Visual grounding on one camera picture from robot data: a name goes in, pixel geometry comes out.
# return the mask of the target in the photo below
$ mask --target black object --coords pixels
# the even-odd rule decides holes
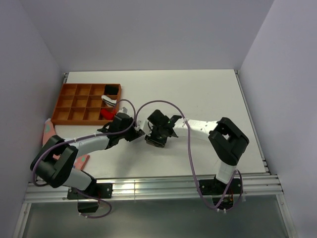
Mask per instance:
[[[64,139],[58,135],[52,136],[37,154],[30,169],[33,170],[39,157],[49,148],[62,142],[64,142]],[[77,153],[77,148],[69,144],[59,146],[50,151],[48,155],[40,161],[35,173],[53,188],[62,186],[70,175]],[[55,160],[53,155],[60,155],[60,157],[58,160]]]
[[[95,183],[94,186],[89,185],[89,189],[87,188],[83,191],[84,194],[95,198],[111,198],[112,196],[112,183]],[[68,191],[67,199],[69,200],[78,200],[78,199],[87,199],[85,196],[80,195],[77,192],[76,188],[72,188]]]
[[[226,188],[226,184],[220,182],[214,177],[214,179],[202,179],[199,180],[199,188],[202,195],[222,195]],[[226,194],[240,194],[241,181],[239,178],[234,178],[229,186]]]
[[[117,113],[114,116],[112,122],[107,123],[97,131],[100,131],[102,133],[123,131],[131,125],[132,121],[133,118],[129,115],[125,113]],[[118,144],[119,140],[121,139],[125,139],[126,141],[132,141],[144,135],[143,131],[136,131],[134,127],[135,123],[125,133],[120,133],[118,135],[108,135],[109,143],[106,149],[109,149],[112,146]]]
[[[78,202],[77,210],[80,213],[94,213],[99,207],[98,202]]]
[[[148,117],[153,127],[151,135],[145,137],[146,142],[156,147],[164,147],[168,137],[178,137],[173,127],[180,118],[182,118],[182,116],[178,115],[173,115],[171,118],[168,118],[168,116],[165,116],[160,110],[155,110]]]
[[[119,92],[119,87],[114,85],[106,85],[104,90],[104,95],[117,95]]]
[[[219,158],[226,164],[235,166],[246,150],[249,139],[229,118],[222,118],[217,123],[217,127],[210,131],[208,139]]]

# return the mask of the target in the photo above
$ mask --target red object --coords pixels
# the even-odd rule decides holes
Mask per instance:
[[[113,110],[113,112],[108,112],[106,109],[101,109],[100,114],[107,120],[113,120],[116,112],[115,110]]]

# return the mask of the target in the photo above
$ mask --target metal frame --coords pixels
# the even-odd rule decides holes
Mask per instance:
[[[212,179],[214,176],[199,176],[199,179]],[[196,187],[192,177],[168,177],[168,178],[136,178],[136,179],[98,179],[98,183],[113,183],[112,198],[109,201],[118,200],[151,200],[151,199],[176,199],[198,198]],[[277,195],[283,194],[277,175],[243,176],[245,195]],[[25,203],[46,202],[77,202],[67,200],[68,188],[36,187],[32,183],[28,185]]]
[[[286,204],[284,194],[276,195],[276,199],[278,202],[279,209],[281,210],[281,214],[283,217],[283,221],[286,227],[286,231],[288,233],[289,238],[298,238],[298,234],[291,216],[291,213]]]
[[[26,222],[28,220],[29,214],[30,214],[30,209],[31,209],[31,203],[23,203],[22,208],[20,211],[20,215],[18,218],[18,221],[15,226],[15,230],[13,233],[13,238],[22,238],[24,229],[26,226]]]
[[[297,232],[293,224],[290,212],[287,208],[284,192],[282,190],[277,175],[271,175],[265,161],[259,138],[256,133],[252,117],[247,105],[239,76],[235,71],[236,78],[242,93],[242,97],[250,118],[250,122],[256,137],[266,173],[245,174],[243,175],[243,187],[246,196],[276,195],[279,208],[290,238],[297,238]],[[68,73],[64,75],[64,83],[67,81]],[[198,179],[212,179],[214,175],[198,176]],[[185,177],[165,177],[165,178],[127,178],[127,179],[98,179],[99,183],[113,183],[112,198],[108,201],[118,200],[152,200],[152,199],[180,199],[180,198],[198,198],[196,187],[191,176]],[[68,187],[52,188],[36,187],[29,184],[26,190],[24,203],[18,222],[16,224],[13,237],[23,236],[28,215],[32,203],[47,202],[77,202],[78,200],[67,200]],[[82,199],[79,201],[90,201],[91,199]]]

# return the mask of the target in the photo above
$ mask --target white object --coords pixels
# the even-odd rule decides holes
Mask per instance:
[[[92,179],[87,174],[85,174],[81,170],[72,168],[70,175],[63,186],[75,187],[79,190],[84,191],[91,183],[91,181]]]
[[[114,107],[114,105],[117,103],[117,100],[111,99],[110,97],[107,97],[106,95],[102,95],[101,99],[109,106]]]
[[[136,109],[150,100],[161,99],[176,104],[187,118],[206,121],[219,120],[222,117],[230,118],[250,140],[237,168],[242,173],[265,173],[233,70],[71,72],[67,80],[67,83],[114,82],[121,84],[121,98],[129,99]],[[128,103],[120,102],[120,107],[127,107],[131,114]],[[178,111],[170,105],[155,103],[145,106],[140,111],[139,119],[148,118],[155,109],[160,109],[169,117],[179,115]],[[71,138],[91,134],[99,128],[101,126],[55,126],[59,136]],[[220,160],[210,142],[195,138],[191,142],[196,173],[215,175],[220,166]],[[163,149],[149,146],[143,137],[133,142],[121,140],[111,149],[93,152],[90,156],[85,171],[95,178],[190,176],[192,174],[185,137],[169,138]]]
[[[229,180],[231,179],[231,176],[235,169],[236,169],[236,166],[228,165],[225,162],[221,161],[219,170],[216,174],[216,179],[219,180],[220,182],[223,182],[224,184],[227,184]]]
[[[109,138],[107,136],[96,136],[97,134],[102,134],[101,132],[95,132],[95,137],[87,140],[76,141],[70,143],[69,145],[75,146],[78,149],[77,157],[89,154],[94,151],[104,150],[108,146]]]

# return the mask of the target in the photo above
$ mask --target black bracket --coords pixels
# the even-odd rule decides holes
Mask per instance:
[[[199,180],[199,188],[202,195],[222,195],[226,185],[216,179]],[[234,178],[229,186],[226,194],[240,194],[241,181],[239,178]]]
[[[94,189],[94,194],[89,194],[95,198],[111,198],[112,196],[112,183],[97,183]],[[80,195],[77,189],[72,188],[67,194],[68,200],[87,199],[85,196]]]
[[[209,132],[208,139],[218,157],[226,164],[235,166],[246,150],[249,139],[229,118],[222,118],[217,124]]]

